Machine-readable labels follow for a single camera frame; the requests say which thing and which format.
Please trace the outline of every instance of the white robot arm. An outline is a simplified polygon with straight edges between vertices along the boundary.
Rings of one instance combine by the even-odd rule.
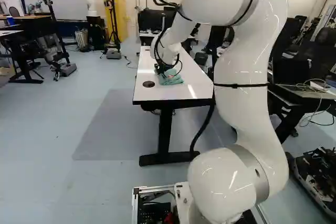
[[[172,27],[159,36],[159,45],[158,38],[152,44],[152,55],[157,45],[157,54],[171,64],[195,23],[235,26],[233,43],[215,65],[214,83],[217,108],[237,130],[237,142],[198,156],[188,170],[194,203],[211,223],[231,222],[288,180],[266,87],[269,55],[287,9],[287,0],[183,0]]]

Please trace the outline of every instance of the black strap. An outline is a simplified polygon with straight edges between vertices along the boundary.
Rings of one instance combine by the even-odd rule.
[[[188,21],[192,21],[191,19],[189,19],[188,17],[184,16],[183,13],[181,12],[181,6],[178,6],[177,7],[177,10],[178,14],[180,14],[180,16]]]
[[[231,25],[229,26],[233,26],[236,25],[239,21],[241,21],[241,19],[247,14],[248,10],[250,9],[251,5],[253,3],[253,0],[250,0],[250,2],[248,3],[248,6],[246,8],[246,10],[244,11],[244,13],[240,16],[239,19],[237,19],[235,22],[233,22]]]
[[[214,83],[214,85],[218,87],[238,89],[238,88],[267,87],[269,86],[269,83],[261,83],[261,84],[237,84],[237,83],[236,84],[218,84],[218,83]]]

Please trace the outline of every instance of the black table frame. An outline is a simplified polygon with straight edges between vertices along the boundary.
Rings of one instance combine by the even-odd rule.
[[[275,102],[275,106],[278,106],[279,108],[284,107],[290,110],[285,119],[281,120],[281,123],[275,129],[280,143],[283,144],[291,135],[295,127],[300,123],[303,116],[306,113],[314,112],[320,101],[319,99],[301,98],[285,89],[276,87],[275,85],[269,86],[269,89],[277,96],[283,98],[282,100],[271,92],[268,92],[269,99],[272,99]],[[284,100],[292,102],[293,105],[288,105]],[[329,106],[333,105],[336,105],[334,100],[323,99],[319,111],[326,110]]]
[[[29,73],[31,70],[37,68],[40,63],[32,62],[28,64],[26,56],[20,46],[20,39],[22,34],[24,34],[23,31],[0,37],[1,39],[6,39],[6,43],[10,46],[12,50],[11,57],[17,62],[20,68],[20,72],[16,73],[9,79],[9,83],[41,84],[43,83],[43,80],[33,79]]]
[[[141,105],[145,111],[161,110],[159,122],[159,140],[157,153],[142,155],[139,158],[139,165],[162,165],[172,163],[191,162],[200,153],[194,152],[169,152],[173,111],[175,109],[207,106],[212,103],[212,99],[195,100],[169,100],[169,101],[134,101],[133,105]]]

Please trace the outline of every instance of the computer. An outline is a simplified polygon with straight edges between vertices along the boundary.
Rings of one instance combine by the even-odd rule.
[[[336,95],[303,84],[310,80],[309,61],[281,59],[273,62],[273,83],[302,98],[336,100]]]

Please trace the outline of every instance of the black circle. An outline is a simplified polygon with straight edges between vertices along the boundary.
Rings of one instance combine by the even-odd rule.
[[[155,83],[152,82],[152,81],[145,81],[143,84],[142,84],[145,88],[152,88],[155,86]]]

